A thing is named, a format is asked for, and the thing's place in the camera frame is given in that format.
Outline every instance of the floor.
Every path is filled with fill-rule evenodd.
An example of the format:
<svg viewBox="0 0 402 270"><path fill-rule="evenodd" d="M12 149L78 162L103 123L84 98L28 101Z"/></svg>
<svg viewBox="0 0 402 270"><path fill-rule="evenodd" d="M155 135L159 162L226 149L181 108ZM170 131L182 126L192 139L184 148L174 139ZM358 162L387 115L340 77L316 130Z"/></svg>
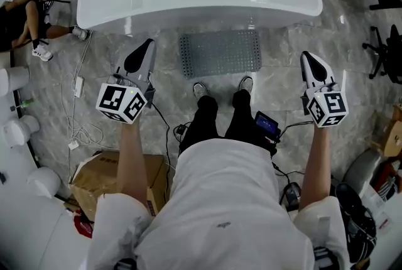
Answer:
<svg viewBox="0 0 402 270"><path fill-rule="evenodd" d="M72 13L66 6L54 6L51 19L55 24L75 21L77 0L72 1ZM279 122L283 129L294 122L306 121L300 96L303 93L300 71L300 53L308 50L320 55L334 69L338 79L342 71L347 74L347 100L350 114L339 127L332 128L332 170L337 177L348 169L358 154L367 148L364 138L370 135L375 110L387 114L391 104L402 96L402 88L393 85L387 77L368 79L375 56L361 48L361 43L372 41L370 25L380 28L384 37L394 23L402 31L402 11L368 11L373 0L323 0L323 12L313 21L305 21L287 28L259 30L263 67L252 73L254 90L253 112L263 111ZM211 24L195 31L218 31ZM181 29L164 30L149 34L156 39L158 56L154 83L155 104L165 116L171 130L192 120L197 109L192 94L195 80L186 80L180 68L178 37ZM84 94L75 103L75 119L83 126L94 141L110 148L118 148L120 125L106 119L95 110L95 102L101 83L106 81L112 66L120 55L129 53L134 46L144 41L147 34L130 38L127 36L103 35L94 32L80 75L84 77ZM72 114L72 73L84 50L85 42L66 36L51 41L50 48L55 57L48 63L29 57L29 48L17 54L17 62L27 62L31 71L31 82L22 88L23 99L34 98L26 113L38 118L41 131L32 135L31 143L41 165L55 170L64 184L68 183L70 171L100 147L96 143L80 146L71 151L68 163L69 139L67 119ZM202 77L219 103L217 117L218 132L223 135L227 129L233 108L231 96L236 90L243 73ZM166 127L154 109L147 110L141 117L141 138L144 153L165 154ZM289 129L278 145L273 161L286 172L303 170L312 142L313 126ZM175 166L178 142L169 134L168 148L172 165ZM291 179L302 181L296 173Z"/></svg>

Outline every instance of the office chair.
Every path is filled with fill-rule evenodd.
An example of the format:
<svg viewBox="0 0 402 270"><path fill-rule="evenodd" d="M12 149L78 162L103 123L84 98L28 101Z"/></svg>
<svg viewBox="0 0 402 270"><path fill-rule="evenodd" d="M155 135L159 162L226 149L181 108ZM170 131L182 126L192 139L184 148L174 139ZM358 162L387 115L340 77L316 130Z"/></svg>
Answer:
<svg viewBox="0 0 402 270"><path fill-rule="evenodd" d="M378 54L379 58L374 73L370 73L369 78L373 79L383 65L384 71L380 73L381 76L388 75L393 83L402 84L402 36L399 35L395 24L391 27L391 34L386 40L386 45L383 43L377 27L372 26L371 31L376 32L379 46L376 48L368 43L363 43L362 47L363 49L370 48Z"/></svg>

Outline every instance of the black shorts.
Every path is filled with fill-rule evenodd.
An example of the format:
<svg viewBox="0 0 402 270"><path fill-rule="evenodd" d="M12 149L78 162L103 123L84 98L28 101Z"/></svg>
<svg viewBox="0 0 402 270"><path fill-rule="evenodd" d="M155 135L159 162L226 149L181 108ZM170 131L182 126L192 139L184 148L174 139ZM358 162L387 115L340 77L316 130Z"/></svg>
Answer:
<svg viewBox="0 0 402 270"><path fill-rule="evenodd" d="M39 39L46 39L46 31L52 25L50 23L45 23L45 12L43 10L43 3L39 0L33 0L33 1L35 1L39 13L39 27L38 27ZM24 31L24 25L26 23L25 7L26 3L17 6L16 8L11 9L10 11L7 12L9 19L7 27L11 41L18 39L19 36L21 36Z"/></svg>

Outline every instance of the person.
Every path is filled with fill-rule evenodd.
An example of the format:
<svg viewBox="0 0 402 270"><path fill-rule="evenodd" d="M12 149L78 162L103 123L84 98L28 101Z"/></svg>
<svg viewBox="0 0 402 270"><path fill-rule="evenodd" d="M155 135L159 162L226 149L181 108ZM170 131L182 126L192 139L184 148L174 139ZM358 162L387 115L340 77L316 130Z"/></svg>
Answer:
<svg viewBox="0 0 402 270"><path fill-rule="evenodd" d="M85 40L88 32L78 26L45 23L41 0L14 0L0 8L0 52L14 50L32 40L32 55L47 62L53 55L40 39L56 39L69 33Z"/></svg>
<svg viewBox="0 0 402 270"><path fill-rule="evenodd" d="M123 124L119 193L98 199L87 269L350 268L339 203L329 196L328 129L315 128L292 222L278 203L269 148L254 133L252 89L245 77L220 138L218 105L203 84L194 85L198 111L181 143L170 199L154 219L146 209L139 119Z"/></svg>

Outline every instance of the white sneaker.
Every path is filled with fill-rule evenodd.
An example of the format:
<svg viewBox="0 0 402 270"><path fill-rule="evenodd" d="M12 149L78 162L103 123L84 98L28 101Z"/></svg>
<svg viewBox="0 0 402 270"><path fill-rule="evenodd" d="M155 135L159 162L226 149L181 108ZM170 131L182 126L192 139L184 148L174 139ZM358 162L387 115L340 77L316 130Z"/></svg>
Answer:
<svg viewBox="0 0 402 270"><path fill-rule="evenodd" d="M197 82L197 83L194 84L193 91L194 91L194 96L195 96L197 101L199 101L202 96L208 96L209 95L208 89L206 88L206 86L204 86L200 82Z"/></svg>
<svg viewBox="0 0 402 270"><path fill-rule="evenodd" d="M244 90L248 91L249 94L251 94L251 91L253 90L253 85L254 85L253 78L244 77L239 84L239 90L244 89Z"/></svg>
<svg viewBox="0 0 402 270"><path fill-rule="evenodd" d="M74 26L72 34L78 37L78 39L85 40L88 36L88 31L81 29L79 26Z"/></svg>
<svg viewBox="0 0 402 270"><path fill-rule="evenodd" d="M43 62L48 62L53 58L53 55L48 51L43 45L39 44L35 49L32 50L32 55L34 57L39 57Z"/></svg>

